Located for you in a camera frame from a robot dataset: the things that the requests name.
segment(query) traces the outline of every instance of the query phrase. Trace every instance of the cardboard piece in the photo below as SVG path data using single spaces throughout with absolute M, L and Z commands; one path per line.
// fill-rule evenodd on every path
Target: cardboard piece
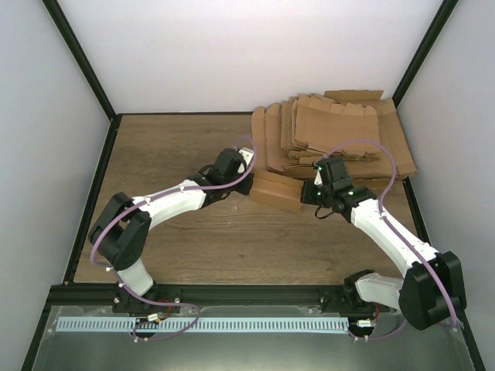
M 254 172 L 249 197 L 257 203 L 300 212 L 302 181 L 271 172 Z
M 297 120 L 299 99 L 294 99 L 294 101 L 292 102 L 292 106 L 291 106 L 291 143 L 290 143 L 290 149 L 304 151 L 304 150 L 306 150 L 308 145 L 306 143 L 302 143 L 302 142 L 298 141 L 297 139 L 295 139 L 295 122 Z
M 255 170 L 268 169 L 266 158 L 266 134 L 265 134 L 265 108 L 258 107 L 251 115 L 251 134 L 253 141 L 256 143 L 256 162 L 254 163 Z
M 279 174 L 284 173 L 285 166 L 294 165 L 280 146 L 282 134 L 282 113 L 279 103 L 272 104 L 265 114 L 266 155 L 268 168 Z
M 302 95 L 297 104 L 294 135 L 296 141 L 323 152 L 356 138 L 379 141 L 378 113 L 372 106 L 333 103 L 332 99 Z M 359 142 L 347 145 L 343 151 L 364 156 L 379 150 L 372 144 Z
M 372 106 L 376 110 L 378 116 L 379 142 L 394 156 L 398 169 L 397 179 L 404 179 L 406 176 L 415 174 L 416 167 L 412 161 L 411 153 L 409 152 L 392 99 L 379 100 L 378 98 L 381 96 L 381 92 L 373 90 L 365 90 L 363 92 L 360 90 L 340 90 L 338 92 L 326 92 L 326 95 L 327 94 L 329 94 L 327 98 L 330 100 L 341 98 L 349 99 L 349 101 L 341 101 L 340 103 L 342 104 L 359 102 L 364 105 Z M 254 192 L 251 191 L 253 198 L 260 203 L 283 209 L 299 209 L 299 204 L 295 200 L 299 200 L 300 189 L 298 192 L 294 192 L 294 189 L 287 189 L 286 187 L 289 186 L 286 184 L 287 181 L 280 179 L 287 179 L 287 177 L 295 179 L 314 179 L 316 170 L 312 168 L 311 163 L 322 155 L 322 152 L 309 151 L 305 148 L 298 148 L 297 150 L 289 149 L 288 151 L 282 148 L 282 125 L 285 124 L 287 125 L 287 128 L 292 129 L 292 117 L 297 119 L 298 116 L 297 102 L 297 100 L 293 100 L 292 107 L 290 107 L 290 102 L 285 106 L 284 104 L 271 105 L 269 109 L 267 109 L 266 118 L 265 110 L 260 107 L 253 113 L 254 117 L 251 120 L 253 137 L 258 147 L 260 147 L 258 140 L 262 140 L 263 143 L 265 143 L 266 164 L 269 162 L 272 171 L 284 175 L 281 178 L 278 178 L 278 181 L 274 181 L 272 180 L 273 178 L 271 178 L 273 176 L 279 177 L 280 175 L 277 174 L 268 173 L 267 175 L 258 176 L 258 181 L 255 181 L 257 186 L 254 187 Z M 288 107 L 291 108 L 290 127 L 287 120 Z M 286 143 L 288 144 L 288 148 L 291 148 L 291 130 L 286 130 L 285 134 L 287 135 Z M 354 185 L 367 186 L 370 189 L 383 189 L 388 184 L 391 176 L 390 162 L 386 155 L 381 151 L 374 156 L 376 158 L 375 161 L 364 161 L 364 159 L 368 160 L 369 158 L 359 158 L 359 161 L 355 161 L 355 158 L 345 158 L 346 167 L 350 176 L 353 178 Z M 263 167 L 258 167 L 256 169 L 257 173 L 259 173 L 260 170 L 264 170 Z M 273 185 L 272 183 L 281 183 L 285 186 Z M 292 200 L 292 206 L 279 206 L 281 200 L 286 200 L 287 198 Z

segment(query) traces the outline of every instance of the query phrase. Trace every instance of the stack of cardboard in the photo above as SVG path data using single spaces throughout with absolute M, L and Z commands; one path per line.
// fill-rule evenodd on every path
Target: stack of cardboard
M 313 179 L 314 161 L 346 141 L 366 138 L 380 142 L 393 156 L 397 179 L 414 175 L 404 132 L 392 99 L 382 100 L 382 91 L 333 90 L 324 95 L 291 97 L 267 109 L 257 108 L 251 117 L 253 139 L 258 146 L 255 170 L 283 175 L 272 182 L 286 184 L 283 177 Z M 343 156 L 354 182 L 380 188 L 391 177 L 388 157 L 370 143 L 346 145 L 334 155 Z M 268 183 L 255 193 L 271 191 Z

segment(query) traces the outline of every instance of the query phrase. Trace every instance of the cable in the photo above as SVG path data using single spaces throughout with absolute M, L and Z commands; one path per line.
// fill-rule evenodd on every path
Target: cable
M 163 192 L 160 192 L 160 193 L 157 193 L 156 195 L 154 195 L 153 197 L 150 197 L 149 199 L 149 202 L 153 202 L 153 201 L 156 201 L 157 199 L 161 199 L 162 197 L 165 197 L 165 196 L 169 196 L 169 195 L 172 195 L 173 193 L 177 193 L 177 192 L 183 192 L 183 191 L 195 191 L 195 190 L 202 190 L 202 191 L 209 191 L 209 190 L 216 190 L 216 189 L 225 189 L 225 188 L 230 188 L 232 186 L 235 186 L 236 184 L 242 182 L 243 180 L 246 179 L 246 177 L 251 173 L 251 171 L 253 170 L 254 168 L 254 163 L 256 162 L 256 154 L 257 154 L 257 149 L 256 149 L 256 144 L 254 143 L 254 141 L 252 140 L 251 137 L 248 137 L 248 136 L 243 136 L 243 137 L 240 137 L 237 141 L 236 141 L 236 146 L 237 144 L 241 141 L 241 140 L 247 140 L 251 143 L 251 147 L 253 149 L 253 158 L 251 159 L 251 164 L 249 165 L 249 167 L 247 169 L 245 169 L 244 173 L 241 175 L 241 177 L 239 177 L 238 179 L 234 180 L 233 182 L 230 182 L 230 183 L 227 183 L 227 184 L 223 184 L 223 185 L 205 185 L 205 186 L 199 186 L 199 185 L 195 185 L 195 186 L 187 186 L 187 187 L 183 187 L 182 189 L 177 187 L 177 188 L 172 188 L 172 189 L 166 189 L 164 190 Z M 101 231 L 101 234 L 100 236 L 97 238 L 97 240 L 95 241 L 94 245 L 93 245 L 93 248 L 91 249 L 91 253 L 90 253 L 90 261 L 92 264 L 94 265 L 97 265 L 99 267 L 105 267 L 107 268 L 108 270 L 113 270 L 113 267 L 110 265 L 110 264 L 106 264 L 106 263 L 100 263 L 98 261 L 96 261 L 96 253 L 97 253 L 97 250 L 98 250 L 98 247 L 100 246 L 100 243 L 101 241 L 107 236 L 108 232 L 110 232 L 110 230 L 116 225 L 118 224 L 124 217 L 126 217 L 127 215 L 129 215 L 130 213 L 132 213 L 134 210 L 138 209 L 139 207 L 141 206 L 144 206 L 145 204 L 147 203 L 146 200 L 143 200 L 141 201 L 140 203 L 136 203 L 132 206 L 130 206 L 128 209 L 124 210 L 122 213 L 120 213 L 119 215 L 117 215 L 102 231 Z M 122 287 L 134 298 L 138 299 L 139 301 L 142 301 L 146 304 L 150 304 L 150 305 L 154 305 L 154 306 L 159 306 L 159 307 L 191 307 L 191 308 L 194 308 L 198 311 L 198 315 L 194 318 L 194 320 L 189 323 L 186 327 L 180 329 L 179 331 L 177 332 L 174 332 L 173 334 L 171 335 L 167 335 L 167 336 L 163 336 L 163 337 L 160 337 L 160 338 L 152 338 L 152 339 L 149 339 L 149 341 L 158 341 L 158 340 L 163 340 L 163 339 L 170 339 L 174 336 L 178 336 L 178 335 L 181 335 L 183 334 L 185 331 L 187 331 L 188 329 L 192 328 L 200 319 L 200 307 L 198 307 L 197 305 L 195 304 L 191 304 L 191 303 L 165 303 L 165 302 L 160 302 L 160 301 L 152 301 L 152 300 L 148 300 L 146 298 L 143 298 L 142 296 L 139 296 L 138 294 L 136 294 L 132 289 L 130 289 L 129 286 L 127 286 L 123 280 L 121 279 L 121 277 L 118 275 L 118 272 L 117 271 L 114 271 L 115 273 L 115 276 L 117 277 L 119 283 L 121 285 L 123 285 Z
M 432 276 L 436 285 L 439 287 L 439 290 L 442 293 L 443 298 L 445 299 L 447 307 L 449 308 L 450 317 L 452 319 L 452 321 L 449 325 L 449 329 L 455 328 L 457 326 L 456 310 L 454 309 L 454 304 L 452 303 L 452 300 L 450 300 L 449 293 L 447 292 L 445 286 L 443 285 L 442 280 L 440 280 L 440 277 L 433 270 L 430 263 L 428 261 L 426 261 L 426 259 L 419 253 L 419 251 L 417 251 L 415 249 L 415 247 L 412 246 L 404 236 L 402 236 L 402 234 L 394 227 L 394 225 L 390 222 L 390 220 L 388 220 L 387 216 L 384 214 L 384 198 L 387 195 L 388 191 L 390 191 L 390 189 L 392 188 L 394 181 L 395 181 L 395 176 L 397 175 L 397 167 L 395 165 L 394 157 L 391 155 L 391 153 L 380 143 L 377 143 L 375 141 L 371 141 L 370 139 L 360 138 L 360 139 L 353 139 L 352 141 L 346 141 L 345 143 L 338 145 L 332 151 L 330 151 L 326 155 L 324 155 L 321 159 L 328 158 L 335 151 L 339 151 L 343 147 L 350 145 L 352 143 L 357 143 L 357 142 L 365 142 L 365 143 L 370 143 L 372 145 L 376 145 L 379 149 L 381 149 L 387 155 L 388 159 L 390 160 L 390 163 L 392 165 L 392 177 L 390 178 L 390 182 L 388 183 L 387 187 L 385 188 L 385 190 L 381 193 L 380 197 L 378 198 L 378 211 L 382 215 L 382 220 L 385 222 L 385 224 L 387 224 L 387 226 L 392 230 L 392 232 L 394 232 L 395 235 L 401 239 L 401 241 L 405 244 L 405 246 L 407 246 L 409 248 L 409 250 L 412 251 L 412 253 L 418 258 L 418 260 L 422 262 L 422 264 L 425 266 L 426 270 Z
M 391 331 L 391 332 L 389 332 L 388 334 L 385 334 L 385 335 L 375 336 L 373 338 L 361 338 L 360 336 L 355 336 L 351 331 L 347 331 L 347 333 L 354 340 L 356 340 L 356 339 L 357 340 L 363 339 L 365 342 L 376 342 L 377 340 L 385 340 L 385 339 L 390 338 L 391 336 L 394 336 L 394 335 L 398 334 L 400 331 L 402 331 L 404 329 L 404 327 L 407 325 L 407 323 L 408 322 L 406 320 L 404 320 L 401 323 L 401 325 L 399 327 L 397 327 L 394 331 Z
M 318 216 L 318 213 L 319 213 L 319 211 L 320 211 L 322 208 L 323 208 L 323 206 L 321 206 L 321 205 L 320 205 L 320 206 L 318 206 L 318 207 L 316 208 L 316 211 L 315 211 L 315 217 L 316 217 L 317 219 L 320 219 L 320 220 L 322 220 L 322 219 L 326 219 L 326 218 L 328 218 L 329 216 L 331 216 L 331 215 L 335 214 L 335 212 L 334 212 L 334 211 L 330 211 L 328 214 L 325 214 L 325 215 L 323 215 L 323 216 Z

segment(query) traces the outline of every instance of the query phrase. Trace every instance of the purple tube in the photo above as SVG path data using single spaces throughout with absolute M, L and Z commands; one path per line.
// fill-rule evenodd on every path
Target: purple tube
M 346 141 L 345 143 L 342 143 L 338 147 L 335 147 L 332 151 L 328 152 L 326 155 L 324 155 L 322 158 L 328 158 L 331 156 L 332 153 L 335 151 L 339 151 L 346 145 L 350 145 L 352 143 L 357 143 L 357 142 L 365 142 L 365 143 L 371 143 L 372 145 L 376 145 L 379 149 L 381 149 L 388 157 L 388 159 L 391 162 L 392 165 L 392 177 L 390 179 L 390 182 L 388 183 L 387 187 L 384 189 L 384 191 L 381 193 L 380 197 L 378 198 L 378 211 L 380 211 L 380 214 L 383 213 L 384 211 L 384 198 L 387 195 L 388 191 L 392 188 L 394 181 L 395 181 L 395 176 L 397 175 L 397 167 L 395 165 L 395 160 L 394 157 L 391 155 L 391 153 L 380 143 L 377 143 L 375 141 L 371 141 L 370 139 L 353 139 L 352 141 Z M 450 300 L 449 293 L 447 293 L 447 290 L 445 286 L 443 285 L 442 281 L 440 280 L 440 277 L 437 275 L 437 273 L 433 270 L 432 266 L 426 259 L 415 249 L 414 246 L 412 246 L 409 241 L 406 240 L 404 236 L 394 227 L 394 225 L 388 220 L 386 216 L 382 217 L 383 221 L 387 226 L 391 229 L 392 232 L 395 233 L 397 237 L 401 239 L 402 242 L 409 248 L 409 250 L 412 251 L 412 253 L 418 258 L 419 261 L 422 262 L 422 264 L 425 266 L 426 270 L 430 275 L 432 276 L 433 280 L 439 287 L 440 293 L 442 294 L 443 298 L 445 299 L 445 302 L 447 304 L 447 307 L 449 308 L 449 313 L 452 321 L 450 322 L 449 329 L 455 328 L 457 326 L 457 315 L 456 315 L 456 310 L 454 309 L 454 304 L 452 303 L 452 300 Z

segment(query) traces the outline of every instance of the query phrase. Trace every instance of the black metal frame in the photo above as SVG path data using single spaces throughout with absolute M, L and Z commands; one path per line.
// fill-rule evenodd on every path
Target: black metal frame
M 396 106 L 401 103 L 407 89 L 411 85 L 416 73 L 419 71 L 429 50 L 432 48 L 436 38 L 447 22 L 450 14 L 456 6 L 458 0 L 444 0 L 437 11 L 432 24 L 429 26 L 418 50 L 412 58 L 404 76 L 394 92 L 394 102 Z M 73 30 L 57 0 L 43 0 L 46 9 L 50 13 L 60 34 L 66 41 L 71 53 L 76 59 L 81 71 L 90 84 L 95 96 L 103 107 L 108 119 L 111 122 L 108 130 L 104 148 L 101 153 L 94 181 L 90 188 L 90 194 L 84 208 L 84 214 L 80 223 L 77 237 L 73 246 L 67 271 L 64 275 L 64 284 L 52 286 L 45 307 L 41 314 L 38 327 L 33 336 L 31 346 L 26 355 L 26 360 L 22 370 L 30 370 L 34 364 L 39 342 L 43 336 L 46 321 L 50 309 L 54 305 L 113 305 L 113 299 L 117 292 L 116 284 L 78 284 L 74 283 L 74 275 L 79 263 L 80 254 L 84 246 L 84 241 L 90 227 L 91 217 L 94 212 L 97 197 L 101 189 L 104 174 L 110 160 L 111 152 L 117 137 L 118 128 L 123 114 L 116 114 L 106 93 L 103 90 L 89 60 L 87 59 L 81 45 L 77 41 Z M 251 114 L 251 112 L 208 112 L 192 114 Z M 404 182 L 405 193 L 411 208 L 411 214 L 415 223 L 418 237 L 424 241 L 429 241 L 428 234 L 418 208 L 418 203 L 412 189 L 411 181 Z M 288 285 L 288 286 L 236 286 L 236 285 L 159 285 L 162 292 L 179 292 L 183 301 L 194 302 L 198 305 L 321 305 L 320 298 L 323 296 L 340 298 L 342 286 L 334 285 Z M 369 315 L 372 308 L 364 308 L 361 311 L 353 311 L 345 306 L 340 300 L 331 300 L 326 307 L 327 312 L 339 312 L 342 315 Z M 469 354 L 476 370 L 484 371 L 483 360 L 473 338 L 466 314 L 463 312 L 459 319 L 464 324 L 463 335 L 469 347 Z

